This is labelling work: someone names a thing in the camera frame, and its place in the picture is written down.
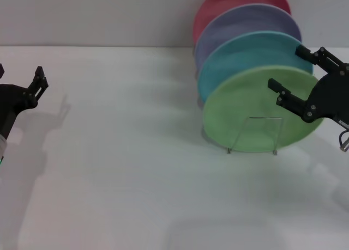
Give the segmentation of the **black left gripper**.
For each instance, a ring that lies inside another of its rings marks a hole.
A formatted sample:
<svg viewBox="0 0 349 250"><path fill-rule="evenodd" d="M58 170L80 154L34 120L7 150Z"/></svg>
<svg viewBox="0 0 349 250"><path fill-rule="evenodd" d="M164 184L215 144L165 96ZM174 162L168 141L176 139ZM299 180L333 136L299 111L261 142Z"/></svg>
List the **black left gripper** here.
<svg viewBox="0 0 349 250"><path fill-rule="evenodd" d="M0 63L0 78L4 75ZM13 84L1 84L1 135L8 137L17 116L27 110L37 107L38 100L49 87L42 66L38 66L32 83L28 88Z"/></svg>

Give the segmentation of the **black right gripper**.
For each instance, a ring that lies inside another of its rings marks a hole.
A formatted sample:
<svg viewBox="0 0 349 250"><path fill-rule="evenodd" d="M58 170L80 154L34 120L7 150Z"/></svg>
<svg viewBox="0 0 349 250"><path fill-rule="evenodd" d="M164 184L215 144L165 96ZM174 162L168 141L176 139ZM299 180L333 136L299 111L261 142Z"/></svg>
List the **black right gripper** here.
<svg viewBox="0 0 349 250"><path fill-rule="evenodd" d="M342 62L324 47L311 53L303 45L296 48L295 55L318 65L327 74L312 89L307 101L293 95L273 78L268 88L278 93L276 105L292 112L306 123L328 118L348 128L348 63Z"/></svg>

